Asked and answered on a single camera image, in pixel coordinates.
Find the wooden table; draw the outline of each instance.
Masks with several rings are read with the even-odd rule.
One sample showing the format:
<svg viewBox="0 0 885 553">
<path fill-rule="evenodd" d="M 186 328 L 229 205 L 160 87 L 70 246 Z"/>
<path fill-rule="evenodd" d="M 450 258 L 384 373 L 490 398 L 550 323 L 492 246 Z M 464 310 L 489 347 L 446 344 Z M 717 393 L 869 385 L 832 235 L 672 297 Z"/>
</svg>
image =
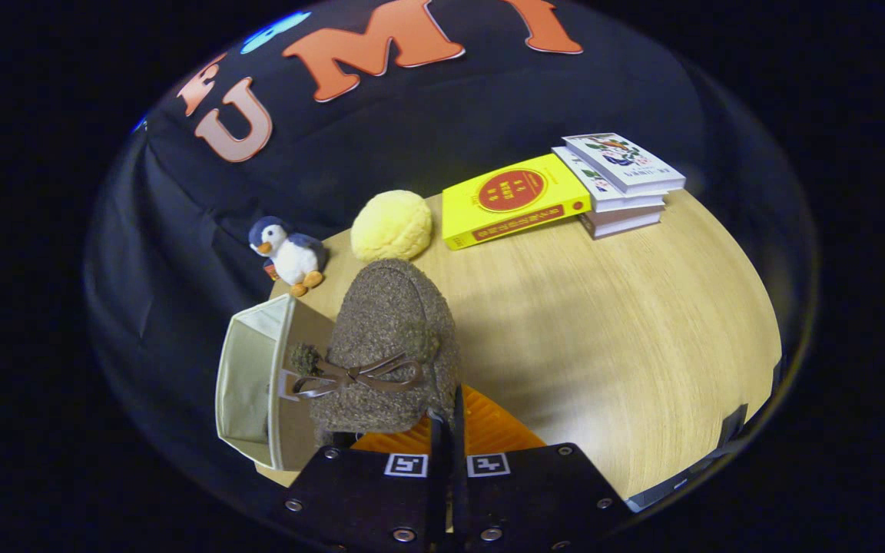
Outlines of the wooden table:
<svg viewBox="0 0 885 553">
<path fill-rule="evenodd" d="M 760 277 L 688 192 L 661 223 L 593 241 L 570 217 L 413 260 L 449 301 L 463 381 L 545 443 L 575 442 L 622 497 L 716 447 L 724 417 L 770 395 L 781 357 Z M 331 319 L 364 263 L 350 231 L 324 241 L 326 281 L 301 299 Z M 275 297 L 288 286 L 275 284 Z M 295 473 L 260 473 L 288 485 Z"/>
</svg>

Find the black cloth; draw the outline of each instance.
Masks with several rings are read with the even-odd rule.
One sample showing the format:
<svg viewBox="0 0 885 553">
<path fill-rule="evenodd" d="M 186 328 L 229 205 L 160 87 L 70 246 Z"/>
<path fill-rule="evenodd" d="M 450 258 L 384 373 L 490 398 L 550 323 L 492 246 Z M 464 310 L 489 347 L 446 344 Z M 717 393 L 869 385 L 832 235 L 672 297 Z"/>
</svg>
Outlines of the black cloth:
<svg viewBox="0 0 885 553">
<path fill-rule="evenodd" d="M 733 95 L 625 25 L 566 0 L 555 15 L 584 52 L 537 52 L 505 2 L 429 4 L 466 53 L 418 68 L 357 73 L 354 91 L 320 104 L 316 83 L 282 50 L 318 28 L 363 32 L 380 0 L 327 2 L 252 52 L 219 62 L 190 116 L 166 92 L 128 137 L 94 208 L 84 263 L 98 359 L 134 423 L 183 473 L 266 521 L 279 508 L 248 459 L 217 438 L 214 385 L 232 314 L 266 300 L 271 280 L 247 231 L 273 214 L 317 238 L 346 230 L 373 195 L 423 196 L 514 161 L 559 137 L 612 131 L 688 176 L 764 280 L 792 353 L 814 293 L 810 217 L 779 147 Z M 242 136 L 222 97 L 240 78 L 270 113 L 273 135 L 248 161 L 221 160 L 194 127 L 210 109 Z"/>
</svg>

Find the book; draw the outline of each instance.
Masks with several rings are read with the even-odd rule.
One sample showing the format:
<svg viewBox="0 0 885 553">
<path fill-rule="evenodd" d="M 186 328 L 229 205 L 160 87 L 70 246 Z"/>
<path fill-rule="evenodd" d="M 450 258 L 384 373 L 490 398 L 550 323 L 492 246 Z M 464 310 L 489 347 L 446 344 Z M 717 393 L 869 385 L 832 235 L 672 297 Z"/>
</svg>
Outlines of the book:
<svg viewBox="0 0 885 553">
<path fill-rule="evenodd" d="M 442 238 L 458 250 L 588 210 L 586 186 L 545 154 L 443 190 Z"/>
<path fill-rule="evenodd" d="M 596 240 L 632 228 L 659 223 L 663 210 L 664 207 L 635 207 L 632 210 L 607 211 L 601 214 L 589 211 L 580 214 L 579 223 L 586 232 L 589 232 L 589 236 Z"/>
<path fill-rule="evenodd" d="M 231 318 L 217 371 L 217 437 L 274 470 L 300 470 L 316 452 L 309 403 L 293 395 L 295 343 L 320 355 L 333 321 L 289 294 Z"/>
<path fill-rule="evenodd" d="M 562 137 L 565 146 L 625 194 L 684 188 L 685 177 L 616 133 Z"/>
<path fill-rule="evenodd" d="M 572 173 L 579 177 L 579 181 L 586 190 L 589 191 L 593 211 L 603 213 L 603 211 L 626 210 L 629 207 L 649 207 L 664 206 L 666 192 L 647 192 L 641 194 L 625 194 L 610 184 L 603 175 L 589 167 L 587 162 L 580 160 L 579 156 L 573 154 L 567 147 L 556 146 L 552 148 L 555 155 L 563 164 L 568 165 L 572 169 Z"/>
</svg>

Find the penguin feet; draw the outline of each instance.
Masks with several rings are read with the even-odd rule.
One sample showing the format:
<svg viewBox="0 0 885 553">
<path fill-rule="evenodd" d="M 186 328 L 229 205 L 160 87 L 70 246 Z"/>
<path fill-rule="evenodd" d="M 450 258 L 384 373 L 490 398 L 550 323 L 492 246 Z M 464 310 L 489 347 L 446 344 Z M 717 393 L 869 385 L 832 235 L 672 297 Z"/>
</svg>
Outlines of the penguin feet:
<svg viewBox="0 0 885 553">
<path fill-rule="evenodd" d="M 319 270 L 311 270 L 309 274 L 306 275 L 305 279 L 303 279 L 303 286 L 306 288 L 315 288 L 323 282 L 323 273 L 320 273 Z"/>
</svg>

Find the stack of books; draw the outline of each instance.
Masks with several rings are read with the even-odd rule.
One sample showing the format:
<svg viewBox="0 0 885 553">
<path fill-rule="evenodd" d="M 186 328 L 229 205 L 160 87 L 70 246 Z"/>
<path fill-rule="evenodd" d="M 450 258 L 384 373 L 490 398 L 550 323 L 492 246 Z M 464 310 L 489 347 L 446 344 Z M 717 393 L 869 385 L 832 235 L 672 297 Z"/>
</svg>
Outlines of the stack of books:
<svg viewBox="0 0 885 553">
<path fill-rule="evenodd" d="M 684 188 L 684 175 L 618 134 L 562 140 L 552 151 L 590 193 L 591 210 L 579 220 L 593 239 L 660 223 L 665 195 Z"/>
<path fill-rule="evenodd" d="M 613 133 L 563 137 L 551 154 L 507 165 L 442 192 L 442 238 L 459 250 L 579 216 L 594 239 L 659 223 L 665 194 L 685 177 Z"/>
</svg>

